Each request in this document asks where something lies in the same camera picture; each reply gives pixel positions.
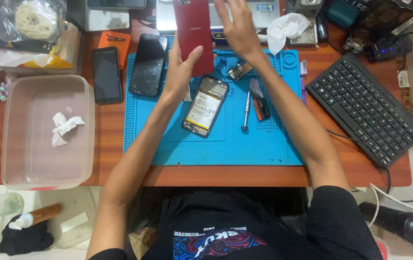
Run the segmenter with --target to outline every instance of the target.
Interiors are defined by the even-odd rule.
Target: black keyboard
[[[389,168],[413,145],[413,115],[348,53],[307,90],[378,167]]]

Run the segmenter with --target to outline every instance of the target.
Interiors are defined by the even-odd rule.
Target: wooden desk
[[[340,42],[343,32],[329,27],[330,41]],[[158,34],[157,30],[145,27],[137,20],[132,20],[132,28],[122,30],[131,33],[133,43],[130,53],[135,53],[141,33]],[[92,85],[92,68],[90,50],[97,48],[100,33],[87,33],[82,77]],[[300,60],[308,61],[308,84],[322,71],[331,66],[341,55],[327,44],[315,47],[298,47]],[[400,89],[394,61],[380,64],[363,63],[377,76],[396,98],[400,97]],[[126,69],[121,72],[122,86],[126,89]],[[6,104],[0,102],[0,184],[1,182],[1,149],[4,110]],[[308,96],[308,107],[328,129],[343,134],[343,131],[325,113],[325,111]],[[95,106],[95,141],[94,165],[91,177],[83,183],[87,186],[103,186],[123,152],[123,129],[125,104],[109,104]],[[369,182],[376,186],[386,186],[386,175],[381,173],[360,152],[351,141],[333,137],[340,153],[343,168],[350,186],[368,186]],[[391,168],[392,186],[409,186],[412,183],[409,156],[399,159]],[[144,186],[309,186],[309,175],[301,166],[152,166],[144,181]]]

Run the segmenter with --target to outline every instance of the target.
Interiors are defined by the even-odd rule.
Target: white plastic cap
[[[22,228],[27,228],[33,224],[33,216],[29,213],[22,214],[19,219],[14,222],[9,223],[10,229],[22,230]]]

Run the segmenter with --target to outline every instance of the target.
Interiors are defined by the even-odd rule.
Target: graphic print
[[[201,260],[204,255],[223,256],[266,243],[247,231],[246,227],[211,230],[205,234],[175,232],[174,260]]]

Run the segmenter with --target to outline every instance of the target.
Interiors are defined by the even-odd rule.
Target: screwdriver
[[[241,127],[242,130],[248,130],[248,114],[250,112],[250,90],[248,91],[247,94],[247,101],[245,103],[245,122],[244,125]]]

